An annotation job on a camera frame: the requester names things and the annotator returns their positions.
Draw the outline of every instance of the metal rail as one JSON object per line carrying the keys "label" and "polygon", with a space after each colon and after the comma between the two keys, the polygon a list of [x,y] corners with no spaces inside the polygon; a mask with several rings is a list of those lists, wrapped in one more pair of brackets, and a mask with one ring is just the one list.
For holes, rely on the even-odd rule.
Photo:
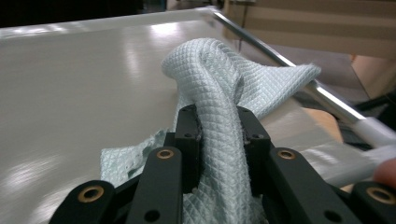
{"label": "metal rail", "polygon": [[[262,42],[259,38],[250,34],[248,31],[240,27],[238,24],[233,21],[227,19],[221,13],[214,11],[214,18],[221,22],[225,27],[230,29],[236,35],[242,37],[246,42],[253,45],[265,55],[267,55],[270,59],[272,59],[276,64],[281,66],[296,66],[294,63],[289,61],[287,58],[282,56],[276,50],[271,48],[269,45]],[[337,118],[342,121],[354,124],[359,120],[365,119],[363,115],[361,115],[354,108],[349,106],[346,101],[342,100],[341,97],[335,96],[331,91],[326,88],[325,85],[321,84],[317,80],[313,80],[308,83],[305,89],[312,94],[322,105],[326,106],[327,109],[330,110]]]}

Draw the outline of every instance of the white table surface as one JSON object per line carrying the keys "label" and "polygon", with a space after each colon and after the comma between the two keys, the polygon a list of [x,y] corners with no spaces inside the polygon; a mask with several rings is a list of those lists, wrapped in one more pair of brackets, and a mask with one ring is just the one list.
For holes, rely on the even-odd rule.
{"label": "white table surface", "polygon": [[[100,178],[101,149],[171,126],[177,85],[162,59],[194,38],[227,43],[201,15],[0,29],[0,223],[47,223],[72,188]],[[336,144],[293,101],[262,123],[282,147]]]}

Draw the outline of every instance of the light blue towel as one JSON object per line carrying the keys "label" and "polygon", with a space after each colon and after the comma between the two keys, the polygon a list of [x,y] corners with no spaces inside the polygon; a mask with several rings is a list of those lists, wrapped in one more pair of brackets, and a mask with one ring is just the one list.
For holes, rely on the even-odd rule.
{"label": "light blue towel", "polygon": [[[163,72],[177,82],[177,111],[196,104],[203,127],[205,169],[198,189],[184,195],[183,222],[264,222],[261,201],[251,196],[235,105],[262,119],[314,79],[320,69],[314,65],[263,66],[216,39],[204,38],[174,49],[163,61]],[[104,149],[102,179],[119,186],[139,175],[149,152],[162,146],[166,132],[159,131],[135,147]]]}

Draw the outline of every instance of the screw hole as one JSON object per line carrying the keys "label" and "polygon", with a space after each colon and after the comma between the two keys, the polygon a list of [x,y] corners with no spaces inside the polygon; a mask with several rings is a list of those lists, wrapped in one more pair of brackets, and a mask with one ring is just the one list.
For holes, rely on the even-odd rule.
{"label": "screw hole", "polygon": [[174,156],[174,152],[169,149],[163,149],[159,152],[157,152],[157,157],[163,160],[169,159]]}
{"label": "screw hole", "polygon": [[294,158],[296,158],[296,155],[288,150],[280,150],[277,152],[277,155],[285,160],[293,160]]}
{"label": "screw hole", "polygon": [[91,203],[102,197],[104,192],[105,190],[99,185],[89,186],[79,193],[78,200],[82,203]]}
{"label": "screw hole", "polygon": [[324,216],[332,222],[340,223],[343,219],[341,219],[340,215],[335,213],[334,211],[325,211]]}
{"label": "screw hole", "polygon": [[150,210],[145,214],[147,222],[155,222],[160,218],[160,213],[157,210]]}
{"label": "screw hole", "polygon": [[381,203],[396,204],[396,197],[385,189],[371,187],[366,191],[373,199]]}
{"label": "screw hole", "polygon": [[98,195],[98,193],[99,191],[97,189],[90,189],[84,193],[84,197],[90,199]]}
{"label": "screw hole", "polygon": [[169,151],[165,151],[165,150],[160,152],[160,155],[161,155],[162,157],[168,157],[170,154],[171,154],[171,153],[170,153]]}

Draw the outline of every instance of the wooden surface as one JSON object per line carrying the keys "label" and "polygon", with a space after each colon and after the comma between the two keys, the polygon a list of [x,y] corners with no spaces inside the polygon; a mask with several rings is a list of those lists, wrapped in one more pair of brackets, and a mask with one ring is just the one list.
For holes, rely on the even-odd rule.
{"label": "wooden surface", "polygon": [[338,128],[337,121],[335,118],[322,110],[316,110],[316,109],[309,109],[309,108],[304,108],[304,111],[309,114],[309,116],[314,119],[314,121],[320,125],[329,135],[331,135],[336,141],[342,143],[343,136],[340,133],[340,130]]}

